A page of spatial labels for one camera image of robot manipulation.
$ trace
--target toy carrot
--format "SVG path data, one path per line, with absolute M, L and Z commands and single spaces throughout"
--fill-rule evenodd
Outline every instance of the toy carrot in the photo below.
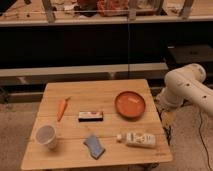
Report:
M 63 115 L 64 115 L 64 111 L 67 108 L 68 105 L 68 100 L 70 99 L 70 97 L 63 99 L 60 101 L 59 103 L 59 108 L 58 108 L 58 113 L 57 113 L 57 121 L 60 122 Z

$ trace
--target paper cup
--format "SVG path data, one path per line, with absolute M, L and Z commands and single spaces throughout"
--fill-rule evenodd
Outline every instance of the paper cup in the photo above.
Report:
M 36 141 L 49 149 L 57 145 L 56 131 L 51 125 L 44 125 L 38 129 L 35 136 Z

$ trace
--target white bottle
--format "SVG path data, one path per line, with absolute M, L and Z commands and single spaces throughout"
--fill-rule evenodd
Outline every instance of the white bottle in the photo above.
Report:
M 125 142 L 127 146 L 135 147 L 145 147 L 145 148 L 155 148 L 156 146 L 156 137 L 153 134 L 149 133 L 134 133 L 128 132 L 125 135 L 117 135 L 118 142 Z

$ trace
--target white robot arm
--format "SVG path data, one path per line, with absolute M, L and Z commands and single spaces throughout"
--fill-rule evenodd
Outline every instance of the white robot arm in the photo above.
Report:
M 213 117 L 213 90 L 202 84 L 205 78 L 206 72 L 199 64 L 189 64 L 168 72 L 166 88 L 157 96 L 159 105 L 171 110 L 180 107 L 186 99 Z

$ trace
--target orange bowl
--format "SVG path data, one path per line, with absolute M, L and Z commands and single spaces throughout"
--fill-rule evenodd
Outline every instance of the orange bowl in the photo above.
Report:
M 124 91 L 116 97 L 115 108 L 126 118 L 138 118 L 144 113 L 146 104 L 144 98 L 138 93 Z

